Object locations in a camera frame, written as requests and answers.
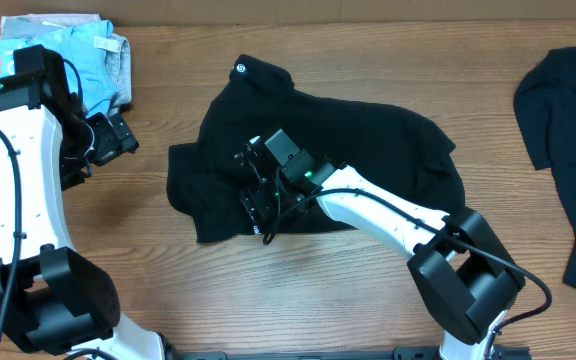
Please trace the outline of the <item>black t-shirt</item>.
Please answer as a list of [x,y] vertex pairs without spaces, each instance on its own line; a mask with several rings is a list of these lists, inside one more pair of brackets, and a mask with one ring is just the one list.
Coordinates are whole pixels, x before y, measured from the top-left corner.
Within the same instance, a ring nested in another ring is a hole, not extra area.
[[412,203],[448,213],[465,206],[451,159],[455,145],[433,121],[398,106],[306,94],[288,71],[242,54],[211,102],[197,141],[168,152],[167,197],[192,217],[198,242],[253,234],[239,191],[254,175],[236,155],[274,127],[315,159],[344,162]]

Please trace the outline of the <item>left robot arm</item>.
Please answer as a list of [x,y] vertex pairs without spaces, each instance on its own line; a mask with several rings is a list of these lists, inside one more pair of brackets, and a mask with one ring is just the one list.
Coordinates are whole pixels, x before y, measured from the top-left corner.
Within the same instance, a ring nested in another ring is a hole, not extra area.
[[88,115],[72,64],[40,45],[0,78],[0,340],[69,359],[174,359],[129,319],[110,276],[80,255],[62,193],[138,143],[120,116]]

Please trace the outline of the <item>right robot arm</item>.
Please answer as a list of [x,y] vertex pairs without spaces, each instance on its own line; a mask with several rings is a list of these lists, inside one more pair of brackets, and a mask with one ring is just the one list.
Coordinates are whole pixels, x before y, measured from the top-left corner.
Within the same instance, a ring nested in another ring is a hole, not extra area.
[[240,202],[264,244],[281,225],[321,210],[406,261],[427,311],[445,331],[437,358],[501,358],[494,342],[525,277],[479,213],[411,203],[350,165],[314,158],[282,129],[250,139],[234,158],[249,177]]

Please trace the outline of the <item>light blue printed t-shirt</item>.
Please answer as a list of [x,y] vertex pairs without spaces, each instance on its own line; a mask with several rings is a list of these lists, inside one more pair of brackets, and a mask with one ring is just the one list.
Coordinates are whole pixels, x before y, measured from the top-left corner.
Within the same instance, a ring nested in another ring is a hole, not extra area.
[[119,93],[106,66],[108,53],[119,48],[118,41],[111,37],[113,30],[114,26],[108,20],[56,26],[9,19],[4,23],[0,38],[0,77],[15,73],[14,51],[41,45],[69,62],[66,66],[69,89],[83,91],[88,114],[107,115]]

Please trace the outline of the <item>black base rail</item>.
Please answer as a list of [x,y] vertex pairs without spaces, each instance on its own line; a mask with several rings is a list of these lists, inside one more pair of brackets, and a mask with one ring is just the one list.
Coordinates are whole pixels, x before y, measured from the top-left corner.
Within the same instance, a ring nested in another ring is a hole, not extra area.
[[174,354],[175,360],[440,360],[437,347],[395,348],[390,351],[227,354],[191,352]]

